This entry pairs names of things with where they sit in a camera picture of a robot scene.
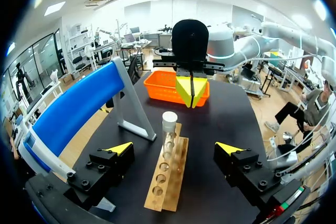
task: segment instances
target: hole in rack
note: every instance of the hole in rack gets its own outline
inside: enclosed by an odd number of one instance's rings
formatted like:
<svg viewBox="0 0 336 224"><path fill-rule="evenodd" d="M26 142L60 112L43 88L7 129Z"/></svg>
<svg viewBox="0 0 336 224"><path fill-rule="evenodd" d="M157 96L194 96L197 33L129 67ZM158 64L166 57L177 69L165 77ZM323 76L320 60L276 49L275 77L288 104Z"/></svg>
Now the hole in rack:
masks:
<svg viewBox="0 0 336 224"><path fill-rule="evenodd" d="M166 176L164 176L163 174L157 175L156 182L158 182L159 184L165 183L166 182Z"/></svg>
<svg viewBox="0 0 336 224"><path fill-rule="evenodd" d="M169 165L167 163L160 164L160 170L166 172L169 169Z"/></svg>
<svg viewBox="0 0 336 224"><path fill-rule="evenodd" d="M155 196L160 196L162 193L163 193L163 190L162 190L162 188L160 186L155 186L153 188L153 194Z"/></svg>

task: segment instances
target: black table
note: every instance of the black table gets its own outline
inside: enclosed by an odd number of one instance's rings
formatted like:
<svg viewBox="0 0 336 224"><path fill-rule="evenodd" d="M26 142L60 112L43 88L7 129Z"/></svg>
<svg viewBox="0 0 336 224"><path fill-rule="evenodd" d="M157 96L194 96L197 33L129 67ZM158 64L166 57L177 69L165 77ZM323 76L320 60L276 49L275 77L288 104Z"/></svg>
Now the black table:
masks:
<svg viewBox="0 0 336 224"><path fill-rule="evenodd" d="M75 163L84 165L89 153L126 142L134 143L135 162L124 180L111 188L106 198L116 205L114 212L91 210L97 216L124 223L251 223L259 210L252 207L239 189L231 188L213 161L214 144L222 142L252 148L266 161L257 119L244 90L236 85L210 80L210 97L203 107L188 109L183 104L149 98L143 81L134 86L149 121L157 134L154 142L117 126L113 112L104 119ZM139 123L129 99L121 100L126 120ZM177 212L156 212L143 207L162 147L162 113L174 111L182 123L180 136L189 138L188 154Z"/></svg>

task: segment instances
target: screw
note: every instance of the screw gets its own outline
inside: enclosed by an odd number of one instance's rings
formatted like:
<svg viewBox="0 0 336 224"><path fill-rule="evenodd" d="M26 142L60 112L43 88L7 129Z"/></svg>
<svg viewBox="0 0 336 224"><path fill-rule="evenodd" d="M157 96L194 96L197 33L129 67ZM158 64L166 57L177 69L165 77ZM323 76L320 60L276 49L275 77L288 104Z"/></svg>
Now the screw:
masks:
<svg viewBox="0 0 336 224"><path fill-rule="evenodd" d="M267 181L266 180L261 180L261 181L259 181L259 185L258 185L258 187L261 189L261 190L264 190L265 188L266 188L266 186L267 186Z"/></svg>
<svg viewBox="0 0 336 224"><path fill-rule="evenodd" d="M274 179L279 180L281 178L281 173L274 173Z"/></svg>
<svg viewBox="0 0 336 224"><path fill-rule="evenodd" d="M262 166L263 166L263 163L262 163L261 161L258 161L258 162L256 162L256 166L257 166L257 167L262 167Z"/></svg>
<svg viewBox="0 0 336 224"><path fill-rule="evenodd" d="M249 165L244 165L243 169L244 169L245 172L249 172L251 167Z"/></svg>
<svg viewBox="0 0 336 224"><path fill-rule="evenodd" d="M51 189L53 189L53 185L47 185L47 190L50 191Z"/></svg>
<svg viewBox="0 0 336 224"><path fill-rule="evenodd" d="M73 180L74 177L75 175L72 172L67 173L68 180Z"/></svg>
<svg viewBox="0 0 336 224"><path fill-rule="evenodd" d="M98 165L98 171L103 173L105 171L105 166L104 165Z"/></svg>
<svg viewBox="0 0 336 224"><path fill-rule="evenodd" d="M87 180L82 180L82 182L80 183L82 185L82 188L84 190L87 190L90 188L90 182L88 182Z"/></svg>

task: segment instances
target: orange plastic crate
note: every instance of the orange plastic crate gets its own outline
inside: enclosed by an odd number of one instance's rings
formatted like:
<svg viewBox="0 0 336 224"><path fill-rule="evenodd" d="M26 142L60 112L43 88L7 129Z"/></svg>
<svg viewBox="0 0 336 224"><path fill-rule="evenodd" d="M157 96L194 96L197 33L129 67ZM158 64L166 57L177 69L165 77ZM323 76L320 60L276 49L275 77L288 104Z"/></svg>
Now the orange plastic crate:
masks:
<svg viewBox="0 0 336 224"><path fill-rule="evenodd" d="M175 88L175 72L166 72L159 70L152 72L151 75L148 76L148 78L143 82L143 84L147 88L149 97L152 99L184 104L181 96L177 93ZM209 96L209 82L207 82L204 94L202 95L196 106L203 106Z"/></svg>

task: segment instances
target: glass wall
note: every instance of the glass wall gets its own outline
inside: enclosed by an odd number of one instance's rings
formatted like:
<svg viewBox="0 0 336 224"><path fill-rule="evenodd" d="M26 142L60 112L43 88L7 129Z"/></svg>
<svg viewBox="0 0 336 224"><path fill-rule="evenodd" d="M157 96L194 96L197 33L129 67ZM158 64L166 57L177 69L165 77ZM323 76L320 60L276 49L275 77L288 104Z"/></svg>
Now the glass wall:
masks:
<svg viewBox="0 0 336 224"><path fill-rule="evenodd" d="M18 70L21 69L22 73L26 76L23 78L23 82L28 92L28 95L26 95L28 101L30 100L29 97L31 97L31 100L34 100L34 98L37 97L38 94L44 89L36 69L33 50L33 47L26 49L18 58L16 58L16 60L12 62L8 68L9 76L11 78L16 97L19 97Z"/></svg>
<svg viewBox="0 0 336 224"><path fill-rule="evenodd" d="M1 122L4 121L5 116L10 114L15 109L16 97L15 92L10 82L9 72L3 73L1 77Z"/></svg>
<svg viewBox="0 0 336 224"><path fill-rule="evenodd" d="M62 76L62 70L57 58L54 35L51 34L33 45L36 67L44 87L51 83L50 75L56 69L57 76Z"/></svg>

